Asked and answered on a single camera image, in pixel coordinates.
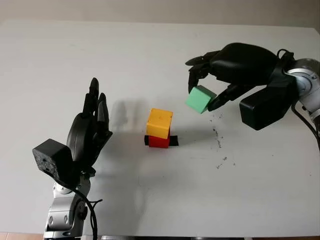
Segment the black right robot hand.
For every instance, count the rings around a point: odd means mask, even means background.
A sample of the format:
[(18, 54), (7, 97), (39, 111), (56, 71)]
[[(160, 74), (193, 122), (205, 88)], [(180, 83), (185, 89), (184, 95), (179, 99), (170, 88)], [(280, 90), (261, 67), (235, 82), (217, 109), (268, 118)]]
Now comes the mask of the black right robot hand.
[(277, 62), (278, 57), (263, 47), (239, 42), (230, 43), (221, 50), (207, 52), (185, 63), (191, 67), (188, 92), (190, 93), (199, 80), (209, 74), (219, 81), (228, 83), (227, 89), (207, 106), (208, 111), (216, 110), (256, 86), (267, 85)]

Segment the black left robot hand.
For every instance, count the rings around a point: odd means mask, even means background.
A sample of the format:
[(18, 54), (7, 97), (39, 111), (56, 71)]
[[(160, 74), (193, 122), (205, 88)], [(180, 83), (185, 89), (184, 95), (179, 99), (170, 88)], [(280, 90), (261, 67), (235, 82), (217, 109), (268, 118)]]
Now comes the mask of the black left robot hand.
[(113, 134), (109, 122), (106, 95), (99, 92), (99, 81), (94, 77), (85, 95), (83, 110), (73, 120), (67, 137), (73, 161), (90, 177), (95, 176), (93, 165)]

